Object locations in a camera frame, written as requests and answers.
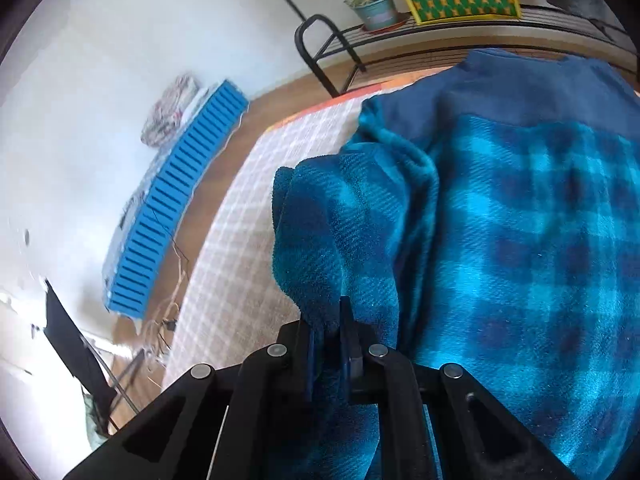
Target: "light blue pot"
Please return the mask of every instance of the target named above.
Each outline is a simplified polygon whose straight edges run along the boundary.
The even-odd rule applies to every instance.
[[[361,7],[353,7],[353,10],[362,20],[367,30],[380,30],[391,27],[399,20],[398,11],[394,0],[371,0]]]

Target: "blue slatted crate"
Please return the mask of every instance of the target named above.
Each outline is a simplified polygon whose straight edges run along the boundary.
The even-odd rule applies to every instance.
[[[247,107],[248,100],[225,81],[175,143],[127,235],[106,295],[109,310],[134,319],[145,316],[162,260],[193,190]]]

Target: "silver rivet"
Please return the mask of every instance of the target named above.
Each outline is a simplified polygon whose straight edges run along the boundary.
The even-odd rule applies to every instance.
[[[205,377],[209,377],[210,373],[211,373],[211,367],[204,363],[195,365],[191,369],[191,377],[193,377],[194,379],[204,379]]]
[[[463,373],[464,373],[464,370],[462,366],[457,365],[455,363],[449,363],[444,367],[444,374],[451,379],[459,379],[460,377],[462,377]]]
[[[389,348],[380,343],[375,343],[369,347],[369,353],[373,355],[373,357],[384,357],[389,353]]]
[[[286,353],[287,347],[279,343],[271,345],[269,348],[267,348],[267,354],[269,354],[271,357],[282,357]]]

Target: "navy blue fabric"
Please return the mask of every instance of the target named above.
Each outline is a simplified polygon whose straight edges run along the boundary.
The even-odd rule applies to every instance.
[[[625,85],[592,60],[473,52],[364,102],[337,155],[278,170],[273,273],[321,352],[309,412],[274,414],[271,478],[374,477],[376,409],[340,386],[341,295],[381,342],[459,362],[579,478],[606,478],[640,399],[640,105]]]

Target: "bed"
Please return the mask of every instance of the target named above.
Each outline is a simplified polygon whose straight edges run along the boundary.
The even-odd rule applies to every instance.
[[[258,140],[209,229],[180,309],[163,386],[193,365],[241,363],[300,316],[271,273],[273,176],[281,166],[335,153],[357,126],[361,102],[447,67],[361,88],[274,124]]]

